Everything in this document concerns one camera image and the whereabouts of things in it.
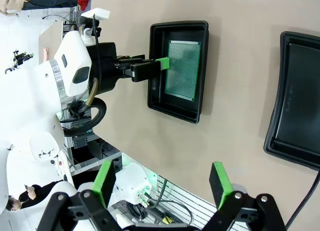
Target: black plastic tray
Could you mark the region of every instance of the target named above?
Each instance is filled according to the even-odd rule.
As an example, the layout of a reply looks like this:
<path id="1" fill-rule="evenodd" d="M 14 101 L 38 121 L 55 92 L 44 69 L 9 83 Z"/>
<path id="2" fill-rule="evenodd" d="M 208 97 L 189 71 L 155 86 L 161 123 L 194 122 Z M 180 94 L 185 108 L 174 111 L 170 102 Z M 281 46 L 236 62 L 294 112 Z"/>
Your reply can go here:
<path id="1" fill-rule="evenodd" d="M 320 37 L 283 32 L 277 96 L 264 142 L 268 154 L 320 168 Z"/>
<path id="2" fill-rule="evenodd" d="M 153 24 L 150 28 L 150 59 L 168 56 L 169 41 L 201 42 L 199 68 L 194 101 L 175 97 L 165 93 L 166 70 L 160 77 L 149 79 L 148 100 L 150 109 L 188 121 L 199 122 L 204 95 L 209 25 L 206 21 L 178 21 Z"/>

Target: table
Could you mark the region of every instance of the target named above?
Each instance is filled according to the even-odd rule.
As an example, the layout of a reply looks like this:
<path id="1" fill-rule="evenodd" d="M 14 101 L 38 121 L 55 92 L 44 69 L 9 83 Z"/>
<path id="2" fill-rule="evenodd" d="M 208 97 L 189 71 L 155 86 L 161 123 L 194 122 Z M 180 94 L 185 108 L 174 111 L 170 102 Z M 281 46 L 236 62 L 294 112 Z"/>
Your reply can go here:
<path id="1" fill-rule="evenodd" d="M 209 48 L 202 114 L 190 124 L 147 107 L 147 82 L 119 80 L 101 94 L 107 113 L 94 132 L 152 171 L 213 202 L 209 173 L 222 161 L 252 197 L 274 196 L 286 222 L 317 172 L 264 153 L 280 66 L 280 34 L 320 36 L 319 0 L 92 0 L 111 11 L 100 42 L 117 55 L 149 53 L 154 23 L 206 20 Z M 320 188 L 291 231 L 316 230 Z"/>

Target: person in black shirt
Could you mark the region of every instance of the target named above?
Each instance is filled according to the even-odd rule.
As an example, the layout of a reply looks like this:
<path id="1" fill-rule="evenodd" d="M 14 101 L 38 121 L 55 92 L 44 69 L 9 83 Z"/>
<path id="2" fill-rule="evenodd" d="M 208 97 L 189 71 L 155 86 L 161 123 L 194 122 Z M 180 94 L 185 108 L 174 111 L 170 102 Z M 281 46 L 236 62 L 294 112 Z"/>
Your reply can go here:
<path id="1" fill-rule="evenodd" d="M 15 199 L 10 195 L 5 208 L 9 211 L 17 211 L 37 205 L 43 201 L 48 196 L 52 188 L 61 181 L 62 180 L 51 182 L 43 187 L 36 184 L 31 187 L 27 187 L 27 190 L 20 194 L 19 199 Z"/>

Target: beige shirt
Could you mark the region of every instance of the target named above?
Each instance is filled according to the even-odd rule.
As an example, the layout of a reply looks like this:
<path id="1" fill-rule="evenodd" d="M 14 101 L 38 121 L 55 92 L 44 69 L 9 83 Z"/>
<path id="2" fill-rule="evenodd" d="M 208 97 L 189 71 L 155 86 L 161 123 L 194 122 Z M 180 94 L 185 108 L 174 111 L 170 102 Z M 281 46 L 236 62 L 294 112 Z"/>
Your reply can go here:
<path id="1" fill-rule="evenodd" d="M 24 0 L 0 0 L 0 13 L 6 16 L 14 16 L 16 13 L 7 11 L 20 12 L 24 6 Z"/>

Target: screw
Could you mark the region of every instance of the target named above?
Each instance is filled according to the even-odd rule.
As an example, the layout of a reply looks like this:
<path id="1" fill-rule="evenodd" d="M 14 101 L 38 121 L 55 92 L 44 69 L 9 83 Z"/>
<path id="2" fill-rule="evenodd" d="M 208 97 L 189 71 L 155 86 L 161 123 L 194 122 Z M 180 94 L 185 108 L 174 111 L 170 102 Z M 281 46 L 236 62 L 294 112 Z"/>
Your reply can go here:
<path id="1" fill-rule="evenodd" d="M 237 200 L 239 200 L 239 199 L 241 199 L 242 195 L 241 195 L 241 193 L 237 192 L 237 193 L 234 195 L 234 197 L 235 197 Z"/>
<path id="2" fill-rule="evenodd" d="M 261 197 L 261 201 L 264 202 L 264 203 L 267 202 L 268 201 L 268 197 L 267 196 L 262 196 Z"/>
<path id="3" fill-rule="evenodd" d="M 83 197 L 85 197 L 85 198 L 88 198 L 90 196 L 90 193 L 89 192 L 85 192 L 84 194 L 83 194 Z"/>

